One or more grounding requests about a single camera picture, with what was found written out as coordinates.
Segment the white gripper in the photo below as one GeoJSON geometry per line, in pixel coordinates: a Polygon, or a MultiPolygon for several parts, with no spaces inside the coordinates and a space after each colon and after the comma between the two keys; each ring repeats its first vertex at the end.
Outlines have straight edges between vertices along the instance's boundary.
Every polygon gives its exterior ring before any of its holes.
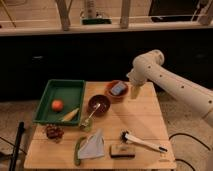
{"type": "Polygon", "coordinates": [[[140,66],[134,66],[127,74],[127,78],[133,85],[130,91],[131,98],[136,99],[140,93],[141,86],[143,86],[147,81],[144,69],[140,66]]]}

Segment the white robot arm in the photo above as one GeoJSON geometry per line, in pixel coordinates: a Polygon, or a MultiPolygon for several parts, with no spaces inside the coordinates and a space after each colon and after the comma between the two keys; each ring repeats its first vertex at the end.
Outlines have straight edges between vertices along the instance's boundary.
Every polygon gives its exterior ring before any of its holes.
{"type": "Polygon", "coordinates": [[[177,100],[187,104],[213,127],[213,91],[178,76],[162,67],[164,54],[151,50],[134,58],[133,68],[127,74],[134,87],[149,79],[177,100]]]}

